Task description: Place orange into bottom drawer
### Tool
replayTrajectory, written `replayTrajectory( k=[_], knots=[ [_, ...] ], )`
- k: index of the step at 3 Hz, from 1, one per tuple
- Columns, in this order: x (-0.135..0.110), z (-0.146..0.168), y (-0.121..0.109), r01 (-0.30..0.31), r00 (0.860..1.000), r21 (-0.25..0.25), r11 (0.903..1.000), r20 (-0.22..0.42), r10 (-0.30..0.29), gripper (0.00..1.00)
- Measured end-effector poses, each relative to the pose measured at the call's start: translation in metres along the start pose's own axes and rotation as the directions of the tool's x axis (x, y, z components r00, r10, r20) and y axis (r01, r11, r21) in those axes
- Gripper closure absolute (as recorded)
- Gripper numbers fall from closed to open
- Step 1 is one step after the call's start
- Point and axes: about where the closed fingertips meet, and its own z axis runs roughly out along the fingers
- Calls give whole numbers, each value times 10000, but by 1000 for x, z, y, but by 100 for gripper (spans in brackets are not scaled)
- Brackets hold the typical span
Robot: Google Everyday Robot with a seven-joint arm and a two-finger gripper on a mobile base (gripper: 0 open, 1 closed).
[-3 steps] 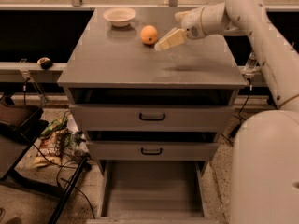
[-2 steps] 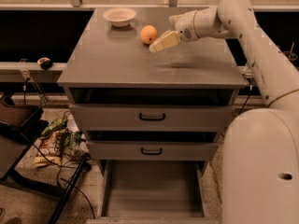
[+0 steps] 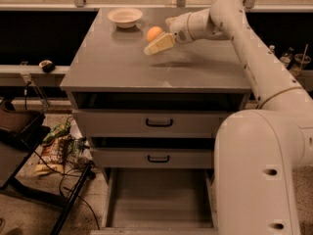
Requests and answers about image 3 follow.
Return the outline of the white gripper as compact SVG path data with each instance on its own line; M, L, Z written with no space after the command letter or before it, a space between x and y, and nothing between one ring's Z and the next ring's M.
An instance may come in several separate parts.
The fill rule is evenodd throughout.
M169 27L170 33L162 33L155 40L149 43L144 53L148 56L158 52L165 51L174 46L175 41L179 44L187 44L193 41L189 31L190 13L186 13L177 17L165 19L166 25Z

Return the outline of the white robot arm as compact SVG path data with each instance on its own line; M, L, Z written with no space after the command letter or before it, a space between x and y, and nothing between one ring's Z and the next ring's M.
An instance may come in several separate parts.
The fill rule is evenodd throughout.
M300 235L292 171L313 163L313 100L248 24L240 0L166 21L149 36L146 54L199 39L231 41L252 93L254 110L227 117L214 149L219 235Z

